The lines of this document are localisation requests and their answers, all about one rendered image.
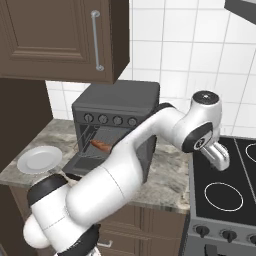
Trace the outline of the brown base cupboard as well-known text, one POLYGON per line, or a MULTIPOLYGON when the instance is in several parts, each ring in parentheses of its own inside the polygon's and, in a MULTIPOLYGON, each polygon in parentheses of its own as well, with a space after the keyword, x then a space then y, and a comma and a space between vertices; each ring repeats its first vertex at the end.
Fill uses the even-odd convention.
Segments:
POLYGON ((102 256, 179 256, 185 214, 126 205, 101 221, 102 256))

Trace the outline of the black hob stove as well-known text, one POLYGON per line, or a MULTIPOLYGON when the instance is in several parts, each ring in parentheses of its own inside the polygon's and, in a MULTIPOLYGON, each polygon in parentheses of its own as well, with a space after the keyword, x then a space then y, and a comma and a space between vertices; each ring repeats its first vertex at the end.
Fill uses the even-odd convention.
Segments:
POLYGON ((230 165, 219 171, 195 153, 189 161, 190 213, 185 219, 179 256, 256 256, 256 139, 223 136, 230 165), (196 232, 206 226, 204 238, 196 232), (225 230, 237 238, 229 243, 225 230))

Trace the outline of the white round plate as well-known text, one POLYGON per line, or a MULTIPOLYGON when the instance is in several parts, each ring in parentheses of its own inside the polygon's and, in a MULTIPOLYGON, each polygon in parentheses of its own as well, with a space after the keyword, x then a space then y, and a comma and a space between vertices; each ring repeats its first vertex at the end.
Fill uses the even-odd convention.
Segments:
POLYGON ((62 151, 54 146, 38 146, 25 152, 17 161, 20 172, 41 174, 55 168, 62 160, 62 151))

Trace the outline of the grey range hood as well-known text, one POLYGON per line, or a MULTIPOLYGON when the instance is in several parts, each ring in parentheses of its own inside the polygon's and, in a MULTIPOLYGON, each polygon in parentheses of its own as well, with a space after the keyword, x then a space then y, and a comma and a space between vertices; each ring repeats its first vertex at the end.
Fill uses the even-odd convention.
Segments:
POLYGON ((256 0, 225 0, 224 8, 256 25, 256 0))

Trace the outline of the toaster oven door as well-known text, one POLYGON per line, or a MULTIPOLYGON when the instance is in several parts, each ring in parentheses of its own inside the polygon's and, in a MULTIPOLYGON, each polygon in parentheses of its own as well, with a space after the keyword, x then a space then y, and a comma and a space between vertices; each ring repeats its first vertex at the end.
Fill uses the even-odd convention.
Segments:
POLYGON ((105 158, 81 157, 76 154, 63 167, 63 172, 68 178, 79 181, 104 161, 105 158))

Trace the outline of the dark grey toaster oven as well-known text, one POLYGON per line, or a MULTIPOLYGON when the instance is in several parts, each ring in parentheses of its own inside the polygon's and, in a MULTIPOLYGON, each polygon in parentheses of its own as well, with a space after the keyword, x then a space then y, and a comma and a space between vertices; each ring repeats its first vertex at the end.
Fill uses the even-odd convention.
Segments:
POLYGON ((104 126, 113 130, 118 142, 144 121, 159 104, 160 85, 157 82, 117 80, 113 85, 91 84, 72 104, 73 120, 78 139, 83 133, 83 126, 104 126), (94 120, 87 123, 85 114, 92 114, 94 120), (102 124, 101 114, 108 117, 102 124), (115 125, 113 118, 120 116, 121 125, 115 125), (130 126, 128 119, 137 119, 136 126, 130 126))

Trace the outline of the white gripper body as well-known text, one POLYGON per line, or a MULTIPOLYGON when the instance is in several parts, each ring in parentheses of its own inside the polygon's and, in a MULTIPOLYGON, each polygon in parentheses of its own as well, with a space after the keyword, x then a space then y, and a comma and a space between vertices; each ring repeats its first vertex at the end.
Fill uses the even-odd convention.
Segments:
POLYGON ((230 165, 228 150, 218 142, 203 147, 202 154, 219 171, 224 171, 230 165))

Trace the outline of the dark brown tall cupboard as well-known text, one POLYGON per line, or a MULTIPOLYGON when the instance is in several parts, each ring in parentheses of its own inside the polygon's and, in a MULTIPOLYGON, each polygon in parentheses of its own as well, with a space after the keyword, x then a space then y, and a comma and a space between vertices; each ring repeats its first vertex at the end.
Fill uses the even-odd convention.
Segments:
MULTIPOLYGON (((0 78, 0 173, 53 119, 44 81, 0 78)), ((0 184, 0 250, 38 256, 22 236, 23 218, 8 185, 0 184)))

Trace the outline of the brown baguette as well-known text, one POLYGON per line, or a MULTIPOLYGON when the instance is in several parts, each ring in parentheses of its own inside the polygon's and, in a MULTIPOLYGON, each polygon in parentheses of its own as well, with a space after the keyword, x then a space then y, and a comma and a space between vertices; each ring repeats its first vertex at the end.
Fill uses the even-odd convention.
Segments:
POLYGON ((99 141, 99 140, 91 140, 90 143, 98 148, 99 150, 105 152, 105 153, 109 153, 111 151, 111 148, 112 146, 111 145, 108 145, 102 141, 99 141))

